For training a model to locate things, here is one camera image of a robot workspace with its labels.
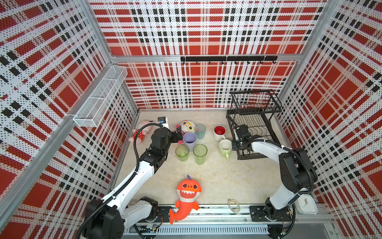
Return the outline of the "light green ceramic mug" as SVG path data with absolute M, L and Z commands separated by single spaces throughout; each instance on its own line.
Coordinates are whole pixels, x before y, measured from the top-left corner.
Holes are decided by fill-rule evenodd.
M 229 159 L 232 151 L 232 142 L 229 139 L 223 139 L 219 142 L 219 152 L 221 156 Z

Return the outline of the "black wire dish rack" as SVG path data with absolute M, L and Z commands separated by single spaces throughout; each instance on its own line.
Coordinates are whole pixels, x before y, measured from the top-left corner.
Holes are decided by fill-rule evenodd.
M 235 139 L 235 128 L 246 124 L 252 139 L 264 138 L 279 143 L 271 119 L 281 111 L 281 102 L 273 90 L 247 90 L 231 92 L 231 105 L 226 118 L 229 130 Z M 264 155 L 247 150 L 234 151 L 238 160 L 264 158 Z

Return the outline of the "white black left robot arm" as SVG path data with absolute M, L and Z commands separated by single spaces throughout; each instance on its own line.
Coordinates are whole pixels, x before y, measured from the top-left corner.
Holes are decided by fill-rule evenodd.
M 157 127 L 150 147 L 136 156 L 136 167 L 129 176 L 102 199 L 93 199 L 86 206 L 84 222 L 75 236 L 77 239 L 120 239 L 131 226 L 155 215 L 153 208 L 158 203 L 153 199 L 144 198 L 131 207 L 128 203 L 166 161 L 171 144 L 183 139 L 180 127 L 175 131 L 159 123 Z

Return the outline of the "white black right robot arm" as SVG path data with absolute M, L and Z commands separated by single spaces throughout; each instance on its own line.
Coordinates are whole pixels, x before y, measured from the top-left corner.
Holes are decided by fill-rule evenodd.
M 312 193 L 318 176 L 304 149 L 288 148 L 259 135 L 251 135 L 245 124 L 236 125 L 234 130 L 234 151 L 260 153 L 279 164 L 282 184 L 265 202 L 263 215 L 267 220 L 276 221 L 300 196 Z

